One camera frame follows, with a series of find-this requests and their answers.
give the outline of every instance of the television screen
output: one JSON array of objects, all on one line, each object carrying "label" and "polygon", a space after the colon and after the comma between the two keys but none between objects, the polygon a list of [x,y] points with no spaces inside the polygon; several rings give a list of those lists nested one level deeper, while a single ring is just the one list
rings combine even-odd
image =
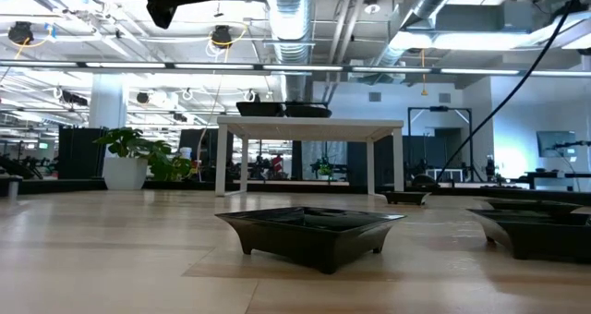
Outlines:
[{"label": "television screen", "polygon": [[556,148],[557,144],[576,142],[573,131],[538,131],[537,150],[539,157],[576,157],[576,147]]}]

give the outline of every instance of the wall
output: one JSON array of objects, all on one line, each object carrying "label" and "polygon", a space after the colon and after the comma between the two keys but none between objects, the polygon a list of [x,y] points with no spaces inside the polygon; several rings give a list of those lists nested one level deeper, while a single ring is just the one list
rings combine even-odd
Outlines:
[{"label": "wall", "polygon": [[[404,133],[407,131],[407,109],[417,106],[438,106],[440,93],[451,93],[450,107],[462,107],[462,92],[455,89],[453,84],[427,84],[428,96],[422,96],[422,84],[407,87],[402,84],[377,84],[369,86],[360,83],[342,82],[334,93],[329,108],[333,118],[352,119],[390,119],[404,120]],[[315,97],[318,99],[324,92],[324,83],[314,83]],[[371,91],[381,92],[381,102],[371,103],[368,94]],[[462,127],[464,121],[456,114],[423,113],[412,125],[413,135],[429,133],[439,127]]]},{"label": "wall", "polygon": [[[519,78],[493,78],[494,106],[517,84]],[[517,177],[538,167],[569,171],[560,158],[539,158],[537,131],[572,130],[577,140],[590,140],[591,91],[589,79],[531,78],[494,119],[495,162],[502,175]],[[577,172],[589,172],[589,149],[577,148],[572,163]],[[591,183],[581,179],[582,190]]]},{"label": "wall", "polygon": [[[492,111],[491,78],[483,78],[463,91],[464,107],[472,109],[473,127],[476,129]],[[490,121],[473,137],[474,162],[478,172],[484,177],[483,167],[487,164],[487,156],[494,154],[494,126]],[[462,138],[467,139],[469,128],[464,125]],[[462,150],[462,160],[469,164],[468,145]]]}]

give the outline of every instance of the ceiling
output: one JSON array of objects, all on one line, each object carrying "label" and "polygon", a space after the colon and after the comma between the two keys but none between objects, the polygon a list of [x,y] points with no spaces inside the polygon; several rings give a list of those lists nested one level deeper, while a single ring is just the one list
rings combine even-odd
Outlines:
[{"label": "ceiling", "polygon": [[[146,0],[61,0],[53,4],[40,0],[0,0],[0,59],[12,59],[19,51],[7,33],[15,21],[30,21],[35,41],[43,45],[22,49],[19,59],[68,61],[158,61],[158,62],[232,62],[272,63],[275,52],[266,4],[242,1],[212,1],[179,7],[168,30],[154,25]],[[380,11],[368,14],[361,11],[344,61],[365,60],[375,57],[390,42],[388,22],[395,6],[405,0],[378,0]],[[507,0],[450,0],[450,5],[499,6]],[[337,18],[343,0],[314,0],[313,48],[311,62],[326,64],[331,50]],[[49,35],[47,24],[54,28]],[[210,33],[217,25],[229,25],[234,43],[227,54],[214,54],[209,47]],[[418,52],[404,53],[401,61],[407,66],[450,67],[514,67],[526,68],[538,50],[461,51],[427,49],[424,57]],[[570,68],[576,65],[578,54],[574,50],[552,50],[542,63],[544,68]],[[0,78],[5,72],[0,69]],[[156,133],[164,125],[203,126],[214,123],[220,112],[236,111],[235,103],[249,100],[252,92],[265,100],[283,101],[281,76],[205,75],[205,74],[126,74],[130,91],[128,123],[143,125]],[[468,84],[473,76],[429,76],[429,82],[450,82],[459,86]],[[413,85],[421,75],[408,75],[404,84]],[[90,100],[92,74],[52,72],[33,69],[11,69],[1,82],[2,105],[35,109],[70,109],[55,98],[56,87],[74,92]],[[161,104],[139,104],[139,92],[179,95],[178,110],[202,112],[189,124],[179,124],[172,115],[142,113],[164,108]],[[36,112],[22,116],[13,112],[4,115],[6,127],[34,126],[42,122],[53,128],[60,121],[83,126],[88,112],[74,107],[76,112]],[[211,119],[209,113],[215,110]]]}]

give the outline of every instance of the wooden floor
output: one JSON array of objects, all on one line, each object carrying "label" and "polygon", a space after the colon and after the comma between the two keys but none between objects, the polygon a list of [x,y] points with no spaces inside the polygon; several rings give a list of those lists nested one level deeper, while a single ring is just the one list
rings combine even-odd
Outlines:
[{"label": "wooden floor", "polygon": [[[408,215],[331,276],[253,251],[217,212],[291,205]],[[0,313],[591,313],[591,266],[513,260],[466,198],[82,192],[0,202]]]}]

